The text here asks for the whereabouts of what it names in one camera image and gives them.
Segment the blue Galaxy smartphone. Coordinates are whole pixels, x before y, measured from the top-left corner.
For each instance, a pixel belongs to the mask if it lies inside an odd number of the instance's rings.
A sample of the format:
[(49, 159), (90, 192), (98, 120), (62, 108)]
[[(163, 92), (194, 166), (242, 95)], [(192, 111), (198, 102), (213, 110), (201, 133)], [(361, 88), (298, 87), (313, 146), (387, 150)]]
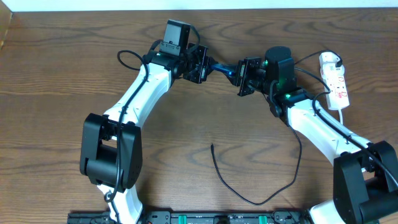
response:
[(227, 71), (228, 71), (227, 66), (228, 66), (228, 65), (225, 65), (225, 64), (222, 64), (222, 63), (216, 63), (216, 64), (213, 64), (210, 68), (211, 68), (212, 70), (215, 70), (215, 71), (217, 71), (217, 72), (221, 72), (221, 73), (223, 73), (224, 75), (226, 75), (226, 74), (227, 74)]

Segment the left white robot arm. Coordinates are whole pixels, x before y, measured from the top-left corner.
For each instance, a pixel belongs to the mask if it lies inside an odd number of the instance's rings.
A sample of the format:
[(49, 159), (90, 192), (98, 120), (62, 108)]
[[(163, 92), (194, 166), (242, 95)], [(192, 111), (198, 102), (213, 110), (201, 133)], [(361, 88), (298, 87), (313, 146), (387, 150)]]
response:
[(115, 223), (137, 223), (143, 205), (136, 191), (142, 169), (141, 129), (149, 113), (174, 81), (201, 83), (209, 74), (207, 47), (190, 43), (196, 28), (168, 20), (162, 40), (138, 56), (141, 66), (132, 85), (103, 114), (89, 114), (83, 123), (80, 172), (97, 185)]

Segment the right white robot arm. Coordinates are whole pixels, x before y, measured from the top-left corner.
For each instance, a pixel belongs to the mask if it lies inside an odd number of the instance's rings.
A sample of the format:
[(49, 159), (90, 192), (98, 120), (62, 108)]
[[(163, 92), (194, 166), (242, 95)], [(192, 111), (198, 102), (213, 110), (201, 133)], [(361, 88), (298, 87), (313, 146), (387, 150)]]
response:
[(333, 166), (333, 197), (307, 212), (312, 223), (377, 223), (397, 212), (397, 154), (385, 141), (371, 142), (329, 113), (346, 106), (342, 58), (332, 50), (318, 53), (323, 95), (328, 108), (297, 83), (298, 63), (288, 47), (272, 47), (264, 57), (245, 58), (224, 74), (239, 96), (258, 91), (272, 114), (303, 134)]

